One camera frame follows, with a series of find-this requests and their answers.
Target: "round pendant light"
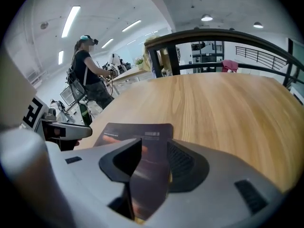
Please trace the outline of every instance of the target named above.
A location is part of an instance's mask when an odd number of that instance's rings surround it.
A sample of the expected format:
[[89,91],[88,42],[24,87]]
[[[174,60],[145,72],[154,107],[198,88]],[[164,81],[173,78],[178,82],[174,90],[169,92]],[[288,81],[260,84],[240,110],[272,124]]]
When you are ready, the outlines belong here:
[[210,21],[210,20],[213,20],[213,18],[210,15],[208,15],[208,14],[204,14],[201,17],[201,21]]
[[256,28],[261,29],[261,28],[263,28],[264,26],[263,26],[260,22],[255,22],[254,25],[253,25],[253,27],[256,27]]

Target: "person's arm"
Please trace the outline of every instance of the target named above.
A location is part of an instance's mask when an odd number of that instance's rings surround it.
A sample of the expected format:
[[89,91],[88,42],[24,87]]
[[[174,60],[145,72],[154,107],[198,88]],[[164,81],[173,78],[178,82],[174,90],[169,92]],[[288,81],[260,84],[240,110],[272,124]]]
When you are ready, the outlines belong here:
[[87,57],[84,60],[84,63],[92,71],[93,74],[102,75],[104,77],[108,77],[108,76],[111,75],[110,71],[107,71],[107,70],[104,70],[104,69],[101,69],[101,68],[97,67],[95,62],[92,60],[91,57]]

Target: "ceiling light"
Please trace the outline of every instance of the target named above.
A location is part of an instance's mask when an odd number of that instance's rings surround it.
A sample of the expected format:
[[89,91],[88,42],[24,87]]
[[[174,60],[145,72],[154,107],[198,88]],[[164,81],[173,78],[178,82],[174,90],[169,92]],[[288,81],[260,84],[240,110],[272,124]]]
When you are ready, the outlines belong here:
[[255,22],[253,27],[256,27],[256,28],[263,28],[264,26],[260,23],[260,22]]
[[58,54],[58,65],[62,64],[63,61],[63,51]]
[[208,15],[208,14],[204,14],[201,17],[201,21],[210,21],[210,20],[213,20],[213,18],[210,15]]
[[109,39],[107,43],[105,43],[101,48],[105,48],[107,45],[109,45],[111,42],[112,42],[113,38],[112,39]]
[[62,36],[61,36],[62,38],[67,37],[68,32],[71,28],[71,25],[72,25],[72,23],[73,23],[73,21],[74,21],[74,19],[75,19],[79,10],[80,10],[79,6],[72,7],[71,12],[67,17],[65,27],[63,28],[63,31],[62,31]]
[[129,44],[131,44],[132,42],[135,42],[136,40],[133,40],[133,41],[131,41],[131,42],[129,42],[127,45],[129,45]]
[[134,25],[137,25],[140,22],[141,22],[141,20],[138,20],[138,21],[134,22],[133,24],[129,25],[127,28],[123,29],[123,32],[125,32],[127,29],[133,27]]

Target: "vr headset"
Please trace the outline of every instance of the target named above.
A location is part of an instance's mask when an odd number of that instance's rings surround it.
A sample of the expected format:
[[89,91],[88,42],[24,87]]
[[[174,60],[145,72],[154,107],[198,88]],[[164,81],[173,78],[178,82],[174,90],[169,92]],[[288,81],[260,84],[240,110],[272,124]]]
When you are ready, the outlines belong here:
[[81,40],[85,41],[88,46],[98,45],[98,40],[92,39],[89,35],[81,36]]

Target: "dark book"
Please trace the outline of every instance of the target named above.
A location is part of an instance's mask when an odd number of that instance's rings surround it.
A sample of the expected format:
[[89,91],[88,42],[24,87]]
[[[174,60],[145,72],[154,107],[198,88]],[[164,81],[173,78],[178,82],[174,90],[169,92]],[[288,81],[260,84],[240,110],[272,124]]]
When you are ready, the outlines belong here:
[[147,220],[166,199],[170,176],[167,140],[172,137],[171,124],[108,123],[95,143],[95,146],[101,146],[126,139],[142,139],[142,159],[130,181],[137,218]]

